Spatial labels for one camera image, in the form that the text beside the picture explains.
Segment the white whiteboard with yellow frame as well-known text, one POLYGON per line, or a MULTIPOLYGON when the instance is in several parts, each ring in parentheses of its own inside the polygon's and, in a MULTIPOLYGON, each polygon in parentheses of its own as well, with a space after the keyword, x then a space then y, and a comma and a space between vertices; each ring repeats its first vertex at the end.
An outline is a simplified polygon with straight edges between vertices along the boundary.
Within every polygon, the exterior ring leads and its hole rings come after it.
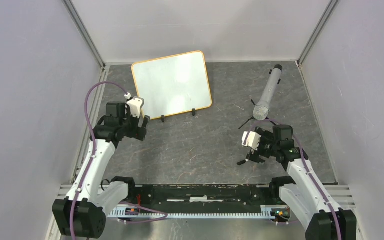
POLYGON ((141 113, 152 120, 212 106, 205 55, 200 50, 135 62, 131 65, 141 113))

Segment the silver microphone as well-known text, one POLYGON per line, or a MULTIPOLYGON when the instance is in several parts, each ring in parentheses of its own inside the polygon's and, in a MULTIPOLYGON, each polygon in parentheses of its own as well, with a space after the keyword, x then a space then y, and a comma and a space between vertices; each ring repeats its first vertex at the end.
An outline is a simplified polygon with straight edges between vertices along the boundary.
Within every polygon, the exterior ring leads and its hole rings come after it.
POLYGON ((263 90, 261 98, 254 106, 253 117, 258 121, 265 120, 270 113, 271 101, 274 97, 277 86, 280 84, 282 70, 282 65, 276 64, 274 66, 270 73, 267 84, 263 90))

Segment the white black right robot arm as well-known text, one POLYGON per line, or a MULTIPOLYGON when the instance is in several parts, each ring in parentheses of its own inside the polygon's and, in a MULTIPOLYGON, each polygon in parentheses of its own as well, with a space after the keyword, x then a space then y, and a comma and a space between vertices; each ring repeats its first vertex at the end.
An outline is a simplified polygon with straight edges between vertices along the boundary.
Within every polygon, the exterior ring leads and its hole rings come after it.
POLYGON ((288 176, 272 179, 269 199, 286 203, 305 229, 307 240, 357 239, 357 217, 340 206, 322 184, 292 126, 275 124, 268 131, 257 125, 242 135, 241 144, 250 152, 238 165, 262 163, 270 157, 281 164, 288 176))

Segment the black microphone tripod stand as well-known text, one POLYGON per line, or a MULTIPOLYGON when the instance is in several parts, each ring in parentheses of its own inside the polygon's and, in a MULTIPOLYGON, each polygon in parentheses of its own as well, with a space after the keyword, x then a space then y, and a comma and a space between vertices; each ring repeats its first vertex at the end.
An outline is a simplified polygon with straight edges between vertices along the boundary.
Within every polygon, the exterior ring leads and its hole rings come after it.
MULTIPOLYGON (((253 104, 253 106, 255 107, 256 106, 256 103, 254 102, 253 99, 250 100, 251 103, 253 104)), ((248 120, 246 120, 239 128, 238 130, 240 130, 242 127, 244 127, 248 122, 250 122, 251 120, 256 120, 253 116, 251 116, 248 120)), ((277 126, 278 124, 276 124, 273 120, 271 120, 270 118, 266 117, 265 120, 268 120, 273 126, 277 126)))

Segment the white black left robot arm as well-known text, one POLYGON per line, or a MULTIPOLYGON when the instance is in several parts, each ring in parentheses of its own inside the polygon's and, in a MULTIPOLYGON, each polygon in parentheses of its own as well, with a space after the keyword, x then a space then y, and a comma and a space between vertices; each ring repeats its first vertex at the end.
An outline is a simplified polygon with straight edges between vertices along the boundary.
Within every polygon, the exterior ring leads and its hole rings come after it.
POLYGON ((123 201, 137 198, 131 177, 115 177, 103 192, 101 181, 111 157, 123 138, 144 141, 149 116, 142 117, 145 102, 133 97, 127 102, 109 102, 106 113, 93 128, 88 152, 71 189, 56 199, 52 212, 63 236, 98 239, 104 232, 108 215, 123 201))

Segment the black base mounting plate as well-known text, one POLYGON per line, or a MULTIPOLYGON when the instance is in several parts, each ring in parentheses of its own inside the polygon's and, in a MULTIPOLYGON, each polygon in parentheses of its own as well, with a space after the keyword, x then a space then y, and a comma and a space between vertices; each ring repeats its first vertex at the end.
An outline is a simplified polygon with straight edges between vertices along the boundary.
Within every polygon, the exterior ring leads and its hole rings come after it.
POLYGON ((256 214, 287 206, 267 184, 143 184, 129 190, 126 202, 167 214, 256 214))

